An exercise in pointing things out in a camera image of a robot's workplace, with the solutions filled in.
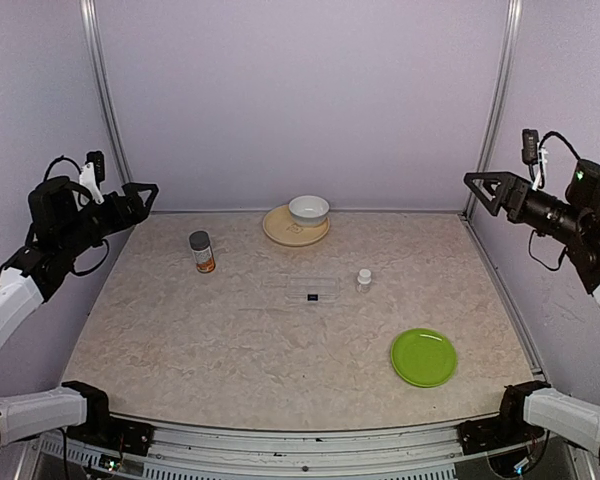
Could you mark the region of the clear plastic pill organizer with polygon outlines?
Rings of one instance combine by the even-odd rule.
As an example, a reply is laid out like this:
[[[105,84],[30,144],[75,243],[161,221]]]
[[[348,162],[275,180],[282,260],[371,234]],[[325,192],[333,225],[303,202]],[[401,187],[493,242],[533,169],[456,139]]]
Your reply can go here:
[[[333,303],[340,296],[336,277],[274,274],[262,281],[263,290],[289,304]]]

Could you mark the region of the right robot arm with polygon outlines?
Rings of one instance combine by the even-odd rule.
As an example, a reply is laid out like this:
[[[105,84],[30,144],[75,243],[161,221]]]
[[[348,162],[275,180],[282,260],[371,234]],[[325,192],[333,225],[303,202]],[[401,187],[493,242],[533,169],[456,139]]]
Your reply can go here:
[[[500,211],[562,244],[586,292],[600,307],[600,165],[577,161],[565,200],[533,187],[511,172],[468,173],[465,185],[491,215]],[[531,428],[553,432],[589,451],[600,465],[600,406],[561,393],[548,383],[510,385],[491,433],[503,444]]]

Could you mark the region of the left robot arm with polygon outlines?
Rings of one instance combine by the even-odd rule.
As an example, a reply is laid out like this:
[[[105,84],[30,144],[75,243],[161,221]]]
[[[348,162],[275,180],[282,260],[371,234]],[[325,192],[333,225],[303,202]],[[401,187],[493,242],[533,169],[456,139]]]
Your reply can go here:
[[[146,220],[159,188],[127,183],[100,195],[57,176],[28,196],[32,223],[25,244],[0,266],[0,350],[16,329],[60,289],[87,250]],[[58,428],[74,428],[101,445],[120,434],[107,394],[79,381],[33,394],[0,397],[0,449]]]

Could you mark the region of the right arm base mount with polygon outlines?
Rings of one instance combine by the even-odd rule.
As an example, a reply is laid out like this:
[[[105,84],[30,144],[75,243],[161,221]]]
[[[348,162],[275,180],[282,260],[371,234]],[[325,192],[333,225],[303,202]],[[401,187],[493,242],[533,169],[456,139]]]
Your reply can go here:
[[[487,452],[541,438],[545,430],[523,419],[524,402],[535,391],[549,387],[549,383],[538,380],[507,386],[495,416],[458,425],[463,454]]]

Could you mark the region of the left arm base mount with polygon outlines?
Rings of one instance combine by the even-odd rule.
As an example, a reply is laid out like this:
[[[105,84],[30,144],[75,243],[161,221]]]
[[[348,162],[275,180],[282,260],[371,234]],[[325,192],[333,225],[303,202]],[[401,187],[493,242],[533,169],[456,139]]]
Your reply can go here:
[[[86,400],[86,421],[67,428],[70,439],[121,454],[147,456],[154,435],[152,425],[112,416],[109,397],[103,390],[79,381],[63,382],[61,386],[78,392]]]

